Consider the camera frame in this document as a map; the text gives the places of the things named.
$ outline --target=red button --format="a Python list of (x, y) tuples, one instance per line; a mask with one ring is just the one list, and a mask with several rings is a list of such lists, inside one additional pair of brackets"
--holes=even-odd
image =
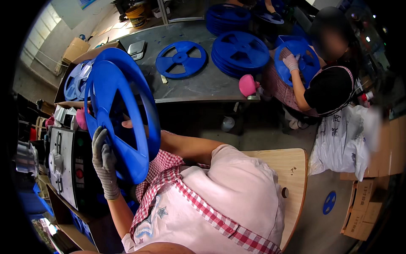
[(76, 170), (76, 177), (79, 179), (83, 178), (83, 171), (81, 169)]

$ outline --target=poster on wall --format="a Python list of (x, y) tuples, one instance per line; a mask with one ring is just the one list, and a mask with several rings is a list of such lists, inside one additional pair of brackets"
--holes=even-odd
[(78, 0), (80, 8), (83, 10), (85, 9), (87, 6), (91, 5), (91, 3), (93, 3), (96, 0)]

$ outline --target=black shirt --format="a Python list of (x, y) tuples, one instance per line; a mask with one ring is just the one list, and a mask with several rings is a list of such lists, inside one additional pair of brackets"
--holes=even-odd
[(310, 82), (310, 88), (304, 93), (307, 104), (316, 109), (317, 113), (339, 108), (344, 104), (352, 92), (352, 82), (348, 72), (341, 67), (325, 66)]

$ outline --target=green button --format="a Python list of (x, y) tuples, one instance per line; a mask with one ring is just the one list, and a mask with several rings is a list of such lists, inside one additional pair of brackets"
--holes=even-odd
[(83, 139), (78, 138), (78, 145), (79, 145), (79, 146), (82, 146), (82, 145), (83, 145)]

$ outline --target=metal workbench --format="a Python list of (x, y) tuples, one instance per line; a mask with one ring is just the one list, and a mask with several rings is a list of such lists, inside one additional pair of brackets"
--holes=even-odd
[[(246, 102), (259, 101), (258, 93), (245, 98), (239, 88), (238, 79), (221, 72), (211, 60), (212, 35), (202, 20), (178, 22), (152, 27), (119, 38), (126, 50), (135, 42), (147, 43), (144, 57), (136, 63), (142, 70), (156, 103), (184, 101)], [(158, 54), (169, 44), (177, 41), (193, 41), (207, 52), (207, 65), (191, 77), (181, 80), (167, 79), (163, 84), (161, 75), (155, 67)]]

